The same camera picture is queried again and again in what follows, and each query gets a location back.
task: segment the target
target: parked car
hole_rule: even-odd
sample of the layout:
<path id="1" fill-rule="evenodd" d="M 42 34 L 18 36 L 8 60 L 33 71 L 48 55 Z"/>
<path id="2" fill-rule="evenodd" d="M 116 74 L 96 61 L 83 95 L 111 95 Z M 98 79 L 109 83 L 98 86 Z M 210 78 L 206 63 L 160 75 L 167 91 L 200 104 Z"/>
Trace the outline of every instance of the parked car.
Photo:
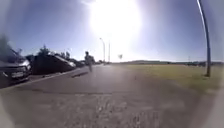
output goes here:
<path id="1" fill-rule="evenodd" d="M 32 73 L 34 75 L 66 72 L 75 68 L 76 65 L 73 62 L 67 61 L 57 55 L 35 56 L 32 62 Z"/>
<path id="2" fill-rule="evenodd" d="M 27 59 L 19 55 L 8 45 L 0 48 L 1 87 L 28 80 L 29 74 L 30 63 Z"/>

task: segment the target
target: sky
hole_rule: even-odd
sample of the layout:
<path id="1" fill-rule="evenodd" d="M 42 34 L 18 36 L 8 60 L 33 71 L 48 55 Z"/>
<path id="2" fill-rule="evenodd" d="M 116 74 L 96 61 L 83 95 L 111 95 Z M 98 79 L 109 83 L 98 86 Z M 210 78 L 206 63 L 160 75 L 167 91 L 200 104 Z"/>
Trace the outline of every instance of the sky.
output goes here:
<path id="1" fill-rule="evenodd" d="M 224 5 L 202 0 L 212 60 L 224 61 Z M 0 0 L 0 34 L 14 49 L 36 54 L 46 45 L 82 60 L 89 51 L 111 61 L 206 60 L 206 40 L 196 0 Z"/>

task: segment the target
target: sun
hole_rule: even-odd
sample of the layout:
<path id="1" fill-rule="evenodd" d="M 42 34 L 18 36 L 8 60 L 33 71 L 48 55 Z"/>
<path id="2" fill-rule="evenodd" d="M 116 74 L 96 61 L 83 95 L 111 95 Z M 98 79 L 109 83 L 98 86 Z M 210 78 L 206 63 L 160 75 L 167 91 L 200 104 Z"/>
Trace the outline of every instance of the sun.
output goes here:
<path id="1" fill-rule="evenodd" d="M 113 44 L 128 45 L 141 27 L 135 0 L 96 0 L 90 5 L 90 11 L 94 33 Z"/>

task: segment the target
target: pole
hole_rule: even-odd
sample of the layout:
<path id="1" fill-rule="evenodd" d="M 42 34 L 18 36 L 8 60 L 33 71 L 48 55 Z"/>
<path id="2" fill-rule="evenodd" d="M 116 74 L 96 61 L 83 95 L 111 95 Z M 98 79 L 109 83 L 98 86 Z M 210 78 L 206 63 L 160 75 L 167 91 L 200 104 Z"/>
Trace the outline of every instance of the pole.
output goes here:
<path id="1" fill-rule="evenodd" d="M 110 42 L 109 42 L 109 50 L 108 50 L 108 62 L 110 62 Z"/>
<path id="2" fill-rule="evenodd" d="M 102 43 L 103 43 L 103 63 L 105 63 L 105 43 L 104 43 L 104 41 L 103 41 L 102 38 L 100 38 L 100 40 L 101 40 Z"/>
<path id="3" fill-rule="evenodd" d="M 204 13 L 203 5 L 201 4 L 201 0 L 197 0 L 198 7 L 201 13 L 201 19 L 203 23 L 205 38 L 207 42 L 207 63 L 206 63 L 206 74 L 205 76 L 210 77 L 211 76 L 211 48 L 210 48 L 210 39 L 209 39 L 209 31 L 208 31 L 208 24 L 207 19 Z"/>

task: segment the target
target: dark car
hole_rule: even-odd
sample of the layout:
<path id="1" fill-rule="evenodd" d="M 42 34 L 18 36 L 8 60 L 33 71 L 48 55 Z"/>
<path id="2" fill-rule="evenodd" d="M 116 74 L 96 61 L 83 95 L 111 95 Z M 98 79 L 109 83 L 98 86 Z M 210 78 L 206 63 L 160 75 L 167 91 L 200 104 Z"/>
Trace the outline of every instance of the dark car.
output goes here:
<path id="1" fill-rule="evenodd" d="M 30 63 L 15 52 L 11 47 L 0 48 L 0 84 L 8 86 L 20 81 L 28 80 Z"/>

